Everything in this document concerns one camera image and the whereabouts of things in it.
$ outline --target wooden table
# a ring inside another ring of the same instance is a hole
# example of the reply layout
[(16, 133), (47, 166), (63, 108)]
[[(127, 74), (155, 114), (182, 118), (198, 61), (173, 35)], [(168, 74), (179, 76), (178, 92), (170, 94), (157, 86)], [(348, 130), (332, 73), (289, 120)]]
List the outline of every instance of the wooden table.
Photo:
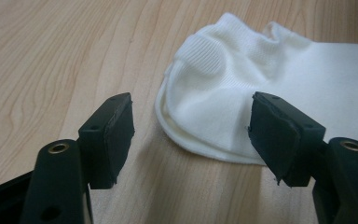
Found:
[(266, 167), (191, 154), (158, 125), (173, 54), (224, 12), (257, 31), (276, 21), (315, 41), (358, 43), (351, 0), (0, 0), (0, 184), (128, 91), (136, 134), (118, 184), (91, 193), (95, 223), (317, 223), (312, 184), (278, 187)]

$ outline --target black plastic part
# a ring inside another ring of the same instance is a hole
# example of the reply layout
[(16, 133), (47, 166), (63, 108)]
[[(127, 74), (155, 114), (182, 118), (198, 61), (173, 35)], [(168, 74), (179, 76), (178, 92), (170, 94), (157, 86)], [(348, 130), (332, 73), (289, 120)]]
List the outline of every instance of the black plastic part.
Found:
[(32, 172), (0, 185), (0, 223), (19, 223)]
[(322, 181), (316, 181), (312, 197), (319, 224), (334, 223), (339, 208), (337, 192), (325, 188)]
[(278, 182), (306, 187), (310, 154), (322, 146), (325, 127), (280, 97), (256, 92), (249, 137)]
[(37, 156), (21, 223), (91, 223), (90, 195), (74, 140), (43, 147)]
[(326, 160), (339, 196), (335, 223), (358, 223), (358, 141), (333, 138)]
[(77, 140), (91, 189), (110, 189), (127, 159), (134, 135), (129, 93), (107, 99), (79, 129)]

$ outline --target screw hole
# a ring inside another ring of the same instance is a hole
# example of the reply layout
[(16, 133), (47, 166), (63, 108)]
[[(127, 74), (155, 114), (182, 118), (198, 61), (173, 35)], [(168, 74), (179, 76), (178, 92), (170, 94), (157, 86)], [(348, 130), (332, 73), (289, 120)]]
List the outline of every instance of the screw hole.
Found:
[(51, 206), (43, 211), (42, 215), (40, 215), (40, 219), (43, 221), (51, 221), (59, 217), (61, 214), (61, 210), (58, 207)]
[(51, 154), (58, 154), (64, 152), (66, 149), (68, 149), (69, 146), (66, 143), (59, 143), (55, 146), (52, 146), (48, 149), (48, 152)]
[(358, 144), (351, 141), (342, 141), (340, 144), (345, 147), (346, 149), (352, 150), (352, 151), (358, 151)]

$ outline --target white fabric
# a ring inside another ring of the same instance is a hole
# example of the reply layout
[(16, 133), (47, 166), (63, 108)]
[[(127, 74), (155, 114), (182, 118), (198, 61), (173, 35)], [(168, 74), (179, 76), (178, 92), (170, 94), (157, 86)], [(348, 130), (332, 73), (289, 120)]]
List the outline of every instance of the white fabric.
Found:
[(191, 152), (264, 164), (246, 131), (255, 91), (321, 123), (327, 141), (358, 140), (358, 45), (312, 42), (275, 22), (260, 34), (231, 14), (176, 52), (158, 92), (158, 121)]

